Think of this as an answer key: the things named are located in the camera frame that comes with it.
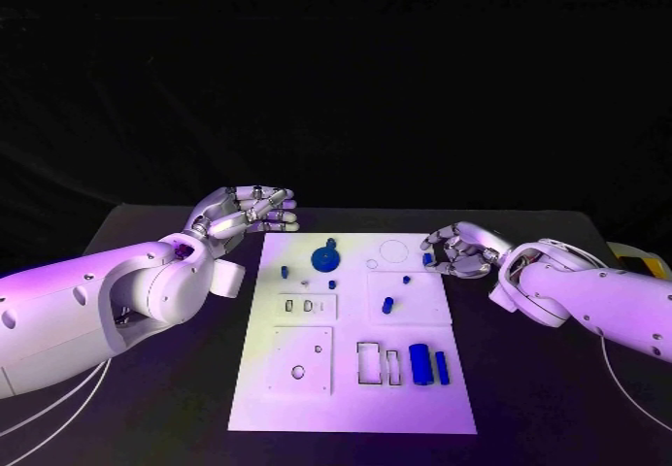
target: robotic hand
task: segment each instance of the robotic hand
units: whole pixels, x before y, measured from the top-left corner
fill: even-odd
[[[245,232],[299,230],[293,195],[224,187],[181,233],[0,279],[0,398],[61,382],[183,323],[209,292],[235,297],[245,269],[219,257]]]
[[[436,231],[420,247],[437,244],[449,262],[427,264],[427,270],[478,279],[501,267],[491,299],[509,312],[551,327],[573,316],[607,340],[672,362],[671,282],[606,268],[554,240],[515,248],[498,232],[466,221]]]

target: rectangular hole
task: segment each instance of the rectangular hole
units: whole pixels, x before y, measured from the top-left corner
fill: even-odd
[[[358,343],[358,380],[364,384],[382,384],[381,348],[377,343]]]
[[[390,385],[403,384],[403,371],[400,368],[400,353],[395,350],[387,351]]]

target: blue disc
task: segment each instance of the blue disc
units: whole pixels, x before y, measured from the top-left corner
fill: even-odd
[[[319,248],[312,254],[312,266],[319,272],[330,272],[341,263],[341,255],[330,247]]]

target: white board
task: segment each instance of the white board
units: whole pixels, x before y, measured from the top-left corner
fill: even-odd
[[[418,246],[426,236],[266,235],[230,430],[476,433],[443,282],[423,267]],[[312,253],[325,246],[328,238],[336,240],[341,265],[325,274],[312,267]],[[290,270],[289,279],[280,275],[283,265]],[[404,284],[404,275],[411,278],[408,284]],[[332,280],[335,289],[329,289]],[[287,296],[281,295],[287,294],[302,295],[297,300],[309,294],[336,295],[335,317],[330,311],[322,316],[313,312],[305,316],[284,315]],[[395,295],[398,306],[384,315],[382,300],[390,294]],[[323,298],[325,306],[330,300]],[[281,330],[289,332],[289,338],[277,339],[279,328],[290,329]],[[322,346],[315,338],[326,328],[330,329],[328,390],[323,389],[326,375],[319,373],[326,370],[326,357],[315,358],[328,354],[310,353],[315,346]],[[359,383],[358,343],[378,344],[381,384]],[[433,356],[436,382],[427,386],[413,384],[408,346],[417,343],[430,347]],[[283,352],[277,348],[287,349],[293,356],[283,358],[274,354],[274,351]],[[388,351],[398,352],[398,365],[388,364]],[[439,384],[437,351],[446,353],[449,385]],[[292,370],[305,361],[318,365],[310,370],[305,367],[306,373],[297,380]],[[375,370],[371,354],[367,361],[367,364],[374,361]],[[390,385],[391,370],[394,383],[400,380],[401,385]],[[280,381],[279,390],[268,389],[268,381]]]

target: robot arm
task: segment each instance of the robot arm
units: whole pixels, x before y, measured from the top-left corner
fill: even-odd
[[[292,197],[264,186],[218,189],[159,242],[0,279],[0,398],[61,382],[185,322],[209,292],[235,297],[245,269],[219,257],[247,231],[299,229]]]
[[[501,267],[491,299],[511,312],[558,327],[573,316],[594,333],[672,362],[672,283],[602,268],[584,251],[554,240],[514,248],[482,227],[460,222],[421,244],[443,243],[449,262],[430,271],[480,278]]]

